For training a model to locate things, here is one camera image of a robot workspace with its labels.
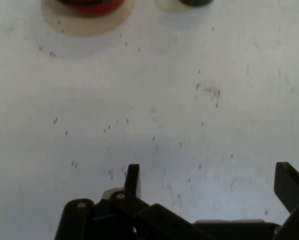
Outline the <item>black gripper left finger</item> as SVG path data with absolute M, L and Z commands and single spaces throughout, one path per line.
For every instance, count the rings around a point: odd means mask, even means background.
M 160 204 L 139 198 L 140 166 L 127 168 L 123 189 L 94 203 L 69 201 L 55 234 L 56 240 L 206 240 L 208 234 Z

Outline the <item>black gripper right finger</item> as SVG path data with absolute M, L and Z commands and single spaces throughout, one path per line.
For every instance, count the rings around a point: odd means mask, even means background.
M 299 240 L 299 172 L 288 162 L 275 166 L 274 193 L 289 212 L 275 240 Z

